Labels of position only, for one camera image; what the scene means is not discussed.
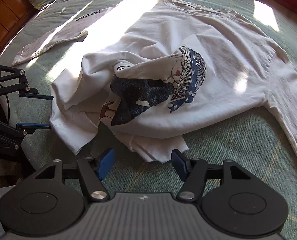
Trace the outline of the white printed t-shirt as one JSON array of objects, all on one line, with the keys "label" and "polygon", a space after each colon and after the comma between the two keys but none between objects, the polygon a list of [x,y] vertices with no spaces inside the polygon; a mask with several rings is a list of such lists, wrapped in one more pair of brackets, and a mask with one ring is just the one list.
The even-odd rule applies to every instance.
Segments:
[{"label": "white printed t-shirt", "polygon": [[74,19],[20,50],[13,65],[85,37],[85,52],[51,85],[50,123],[78,154],[104,123],[145,161],[186,151],[183,135],[254,107],[277,119],[297,157],[297,69],[236,11],[159,0],[123,33],[115,7]]}]

